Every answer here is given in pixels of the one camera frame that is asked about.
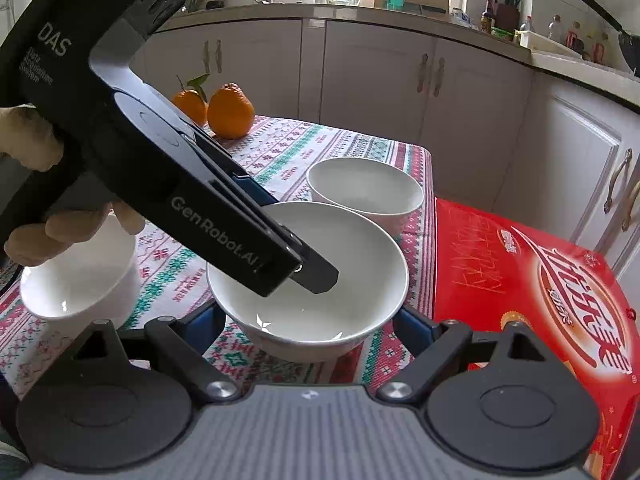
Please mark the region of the gloved left hand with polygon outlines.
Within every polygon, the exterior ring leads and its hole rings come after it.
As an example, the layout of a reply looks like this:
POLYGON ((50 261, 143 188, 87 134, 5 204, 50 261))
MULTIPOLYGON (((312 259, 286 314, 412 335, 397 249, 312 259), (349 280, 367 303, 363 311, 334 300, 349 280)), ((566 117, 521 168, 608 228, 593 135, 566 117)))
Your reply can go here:
POLYGON ((91 240, 111 212, 125 232, 142 231, 145 218, 74 161, 35 107, 2 108, 2 261, 40 266, 91 240))

